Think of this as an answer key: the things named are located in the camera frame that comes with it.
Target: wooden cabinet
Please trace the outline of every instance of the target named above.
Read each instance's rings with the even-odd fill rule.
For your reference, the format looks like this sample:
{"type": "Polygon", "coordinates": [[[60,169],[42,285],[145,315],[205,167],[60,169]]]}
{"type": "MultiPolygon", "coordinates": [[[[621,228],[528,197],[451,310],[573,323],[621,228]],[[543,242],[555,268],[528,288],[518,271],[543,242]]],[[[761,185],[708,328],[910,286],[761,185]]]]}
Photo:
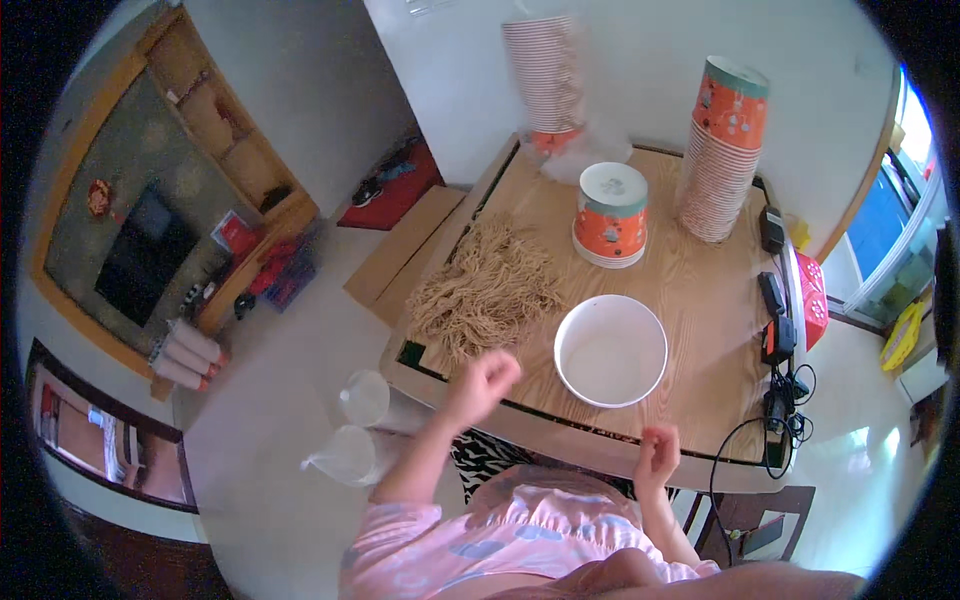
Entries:
{"type": "MultiPolygon", "coordinates": [[[[118,61],[102,88],[91,97],[83,118],[51,185],[50,200],[41,218],[31,276],[37,290],[85,338],[132,371],[152,378],[147,357],[122,341],[84,311],[45,270],[58,219],[84,157],[111,112],[134,82],[146,75],[193,146],[236,194],[238,205],[250,210],[249,225],[263,228],[265,237],[224,281],[197,317],[204,332],[216,332],[230,314],[233,301],[250,285],[261,257],[277,241],[293,237],[316,217],[317,207],[257,129],[236,94],[206,51],[184,8],[164,14],[118,61]]],[[[157,399],[169,386],[152,386],[157,399]]]]}

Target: television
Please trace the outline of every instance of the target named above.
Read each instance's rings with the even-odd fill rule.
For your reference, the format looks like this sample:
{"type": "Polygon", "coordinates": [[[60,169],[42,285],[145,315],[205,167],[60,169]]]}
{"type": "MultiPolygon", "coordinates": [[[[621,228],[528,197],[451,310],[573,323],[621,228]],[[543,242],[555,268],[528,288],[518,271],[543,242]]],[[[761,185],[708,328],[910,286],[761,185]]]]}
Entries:
{"type": "Polygon", "coordinates": [[[113,240],[93,289],[143,327],[197,240],[148,185],[113,240]]]}

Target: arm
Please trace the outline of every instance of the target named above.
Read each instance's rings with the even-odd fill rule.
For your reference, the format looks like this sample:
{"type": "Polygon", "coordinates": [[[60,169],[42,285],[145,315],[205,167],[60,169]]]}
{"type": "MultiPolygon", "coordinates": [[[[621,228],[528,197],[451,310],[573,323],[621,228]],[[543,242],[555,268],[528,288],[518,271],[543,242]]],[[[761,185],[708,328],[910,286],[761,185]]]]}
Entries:
{"type": "Polygon", "coordinates": [[[700,557],[677,522],[664,489],[667,479],[680,464],[680,435],[673,426],[647,427],[642,439],[640,460],[634,470],[634,489],[643,514],[643,533],[665,561],[696,567],[700,557]]]}
{"type": "Polygon", "coordinates": [[[520,365],[502,350],[466,364],[450,383],[444,406],[373,490],[370,502],[432,503],[453,438],[485,419],[518,379],[520,365]]]}

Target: pink shirt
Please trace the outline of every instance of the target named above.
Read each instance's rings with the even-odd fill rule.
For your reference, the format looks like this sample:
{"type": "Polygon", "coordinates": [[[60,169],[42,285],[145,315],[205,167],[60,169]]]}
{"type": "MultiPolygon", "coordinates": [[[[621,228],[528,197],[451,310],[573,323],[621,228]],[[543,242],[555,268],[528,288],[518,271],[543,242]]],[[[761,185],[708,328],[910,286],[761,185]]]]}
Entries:
{"type": "Polygon", "coordinates": [[[665,583],[720,572],[713,561],[666,563],[634,506],[591,477],[526,465],[485,483],[449,521],[435,504],[370,505],[341,561],[340,598],[429,598],[498,573],[558,579],[628,547],[645,552],[665,583]]]}

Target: person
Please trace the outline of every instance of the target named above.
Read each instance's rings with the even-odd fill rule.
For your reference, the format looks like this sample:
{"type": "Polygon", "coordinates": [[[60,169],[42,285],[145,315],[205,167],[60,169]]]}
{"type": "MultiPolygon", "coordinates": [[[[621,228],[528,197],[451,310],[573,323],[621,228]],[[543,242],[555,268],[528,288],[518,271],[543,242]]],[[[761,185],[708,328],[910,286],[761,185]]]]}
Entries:
{"type": "Polygon", "coordinates": [[[372,491],[341,562],[341,598],[821,598],[849,597],[861,582],[785,563],[721,572],[700,560],[667,500],[680,463],[673,426],[642,432],[636,504],[584,474],[522,465],[443,521],[433,496],[451,442],[519,379],[518,362],[500,350],[454,378],[443,407],[372,491]]]}

